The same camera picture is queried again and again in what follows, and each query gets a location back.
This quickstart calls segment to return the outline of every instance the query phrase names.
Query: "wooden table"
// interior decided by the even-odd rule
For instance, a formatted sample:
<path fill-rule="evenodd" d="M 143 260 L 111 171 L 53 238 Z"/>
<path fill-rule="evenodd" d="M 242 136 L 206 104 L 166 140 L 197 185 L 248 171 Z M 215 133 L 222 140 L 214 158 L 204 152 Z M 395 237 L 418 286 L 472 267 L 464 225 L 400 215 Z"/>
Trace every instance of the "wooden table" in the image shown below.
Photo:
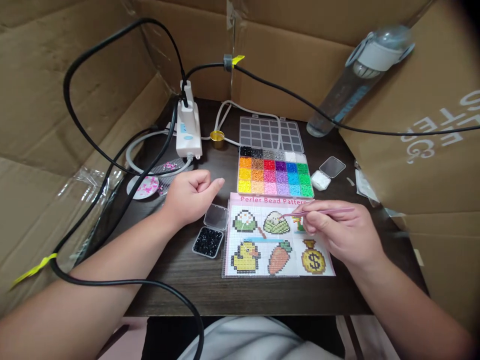
<path fill-rule="evenodd" d="M 204 136 L 213 130 L 220 103 L 198 100 L 201 132 Z M 164 128 L 171 117 L 171 106 L 165 107 L 158 120 Z M 222 131 L 233 140 L 239 138 L 240 116 L 245 112 L 232 108 Z M 373 217 L 387 256 L 402 269 L 422 290 L 427 291 L 415 258 L 408 235 L 400 232 L 382 208 L 371 207 L 367 198 L 357 195 L 356 186 L 351 186 L 347 177 L 355 180 L 354 157 L 335 130 L 328 136 L 317 139 L 306 131 L 305 123 L 298 124 L 307 156 L 309 170 L 313 173 L 330 156 L 346 164 L 345 170 L 332 180 L 326 191 L 316 191 L 315 199 L 345 200 L 364 204 Z M 166 136 L 148 139 L 137 157 L 137 165 L 145 168 L 158 154 Z M 177 158 L 175 140 L 169 146 L 161 163 Z M 225 185 L 214 200 L 215 204 L 227 207 L 230 192 L 237 189 L 238 148 L 226 143 L 224 149 L 213 149 L 203 143 L 203 157 L 195 162 L 198 169 L 208 169 L 212 178 L 225 178 Z M 126 198 L 127 175 L 118 194 L 102 217 L 95 239 L 102 237 Z M 113 233 L 118 236 L 162 206 L 155 196 L 133 201 L 121 223 Z M 358 315 L 371 314 L 371 310 L 355 285 L 347 268 L 332 258 L 336 276 L 298 278 L 229 278 L 222 279 L 222 256 L 209 259 L 192 252 L 192 245 L 203 226 L 203 218 L 182 230 L 168 243 L 154 266 L 149 279 L 167 283 L 197 307 L 203 316 L 224 315 Z M 190 311 L 176 297 L 153 286 L 143 286 L 127 312 L 128 316 L 190 316 Z"/>

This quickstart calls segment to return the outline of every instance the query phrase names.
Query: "yellow zip tie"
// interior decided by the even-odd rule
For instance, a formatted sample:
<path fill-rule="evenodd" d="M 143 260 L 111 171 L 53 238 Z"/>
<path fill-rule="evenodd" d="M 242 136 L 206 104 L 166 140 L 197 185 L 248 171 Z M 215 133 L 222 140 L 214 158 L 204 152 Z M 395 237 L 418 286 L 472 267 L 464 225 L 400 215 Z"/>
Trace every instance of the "yellow zip tie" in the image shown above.
<path fill-rule="evenodd" d="M 233 69 L 235 67 L 235 65 L 237 65 L 240 62 L 240 60 L 242 60 L 244 57 L 245 57 L 244 55 L 235 56 L 231 60 L 231 68 Z"/>
<path fill-rule="evenodd" d="M 52 255 L 50 256 L 47 256 L 47 257 L 44 257 L 43 260 L 41 261 L 41 263 L 35 267 L 33 267 L 32 269 L 30 269 L 29 271 L 27 271 L 26 273 L 24 273 L 22 276 L 18 277 L 14 282 L 13 284 L 11 285 L 10 287 L 10 290 L 12 290 L 15 286 L 18 285 L 18 283 L 22 282 L 23 280 L 25 280 L 26 278 L 29 278 L 33 275 L 35 275 L 36 273 L 38 273 L 41 269 L 43 269 L 45 267 L 45 265 L 47 265 L 49 263 L 49 261 L 51 259 L 54 259 L 57 257 L 57 253 L 53 253 Z"/>

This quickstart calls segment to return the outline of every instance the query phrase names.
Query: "white shirt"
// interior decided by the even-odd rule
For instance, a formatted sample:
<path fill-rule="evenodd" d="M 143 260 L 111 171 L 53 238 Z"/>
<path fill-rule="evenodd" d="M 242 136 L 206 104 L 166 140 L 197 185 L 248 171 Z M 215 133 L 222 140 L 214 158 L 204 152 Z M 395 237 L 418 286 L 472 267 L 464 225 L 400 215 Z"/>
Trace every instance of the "white shirt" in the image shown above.
<path fill-rule="evenodd" d="M 179 359 L 193 359 L 199 337 Z M 205 329 L 202 360 L 338 360 L 313 342 L 304 341 L 280 321 L 265 316 L 224 317 Z"/>

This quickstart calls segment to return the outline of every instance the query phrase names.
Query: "water bottle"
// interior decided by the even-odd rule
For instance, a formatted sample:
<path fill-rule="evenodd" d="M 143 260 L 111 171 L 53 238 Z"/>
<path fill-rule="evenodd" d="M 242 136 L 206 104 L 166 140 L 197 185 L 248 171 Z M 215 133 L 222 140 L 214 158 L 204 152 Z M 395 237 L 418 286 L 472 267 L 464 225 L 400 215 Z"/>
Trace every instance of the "water bottle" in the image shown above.
<path fill-rule="evenodd" d="M 402 61 L 414 47 L 411 31 L 403 25 L 384 27 L 369 33 L 351 53 L 343 73 L 320 104 L 320 109 L 340 123 L 385 72 Z M 310 135 L 316 138 L 324 137 L 334 127 L 318 112 L 306 125 Z"/>

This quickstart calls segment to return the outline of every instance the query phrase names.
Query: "cardboard wall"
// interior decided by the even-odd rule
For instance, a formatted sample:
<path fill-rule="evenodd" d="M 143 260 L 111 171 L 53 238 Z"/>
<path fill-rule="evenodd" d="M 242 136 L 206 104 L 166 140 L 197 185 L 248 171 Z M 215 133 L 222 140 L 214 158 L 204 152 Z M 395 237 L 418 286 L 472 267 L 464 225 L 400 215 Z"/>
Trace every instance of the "cardboard wall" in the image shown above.
<path fill-rule="evenodd" d="M 170 98 L 170 91 L 155 76 L 115 123 L 100 143 L 108 153 L 116 154 L 138 131 L 158 118 Z M 35 167 L 0 159 L 0 317 L 38 293 L 56 279 L 49 267 L 10 290 L 12 282 L 52 253 L 55 245 L 90 206 L 103 181 L 109 163 L 94 152 L 85 162 L 85 172 L 77 178 L 54 174 Z M 110 175 L 110 190 L 123 173 Z M 103 197 L 90 216 L 66 243 L 58 262 L 71 269 L 84 241 L 97 222 L 106 198 Z"/>
<path fill-rule="evenodd" d="M 349 125 L 429 132 L 480 124 L 480 56 L 466 19 L 439 1 L 413 27 L 416 48 Z M 480 132 L 371 136 L 341 131 L 382 204 L 405 214 L 479 211 Z"/>
<path fill-rule="evenodd" d="M 242 67 L 319 104 L 369 31 L 388 23 L 415 22 L 428 4 L 428 0 L 388 5 L 378 0 L 361 5 L 354 0 L 133 0 L 132 9 L 169 28 L 187 71 L 222 62 L 224 54 L 245 55 Z M 147 36 L 157 69 L 178 91 L 180 73 L 168 39 L 153 29 Z M 192 84 L 200 98 L 223 101 L 231 96 L 247 109 L 302 121 L 313 113 L 290 96 L 236 72 L 231 79 L 219 68 L 202 70 L 192 77 Z"/>
<path fill-rule="evenodd" d="M 64 74 L 79 54 L 132 19 L 120 1 L 111 0 L 4 1 L 0 14 L 0 156 L 69 177 L 93 149 L 67 113 Z M 154 73 L 138 30 L 78 70 L 73 106 L 96 142 Z"/>
<path fill-rule="evenodd" d="M 116 0 L 26 0 L 0 4 L 0 21 L 1 317 L 56 278 L 47 267 L 9 291 L 17 277 L 51 254 L 90 206 L 109 165 L 67 113 L 65 72 L 78 55 L 132 18 Z M 75 75 L 71 95 L 85 129 L 113 157 L 157 119 L 171 91 L 136 30 L 89 59 Z M 122 176 L 112 173 L 110 189 Z M 65 270 L 105 201 L 60 252 Z"/>
<path fill-rule="evenodd" d="M 478 41 L 453 1 L 412 28 L 416 48 L 348 118 L 354 127 L 430 132 L 480 125 Z M 432 299 L 469 330 L 480 311 L 480 131 L 388 137 L 342 130 L 382 204 L 405 213 Z"/>

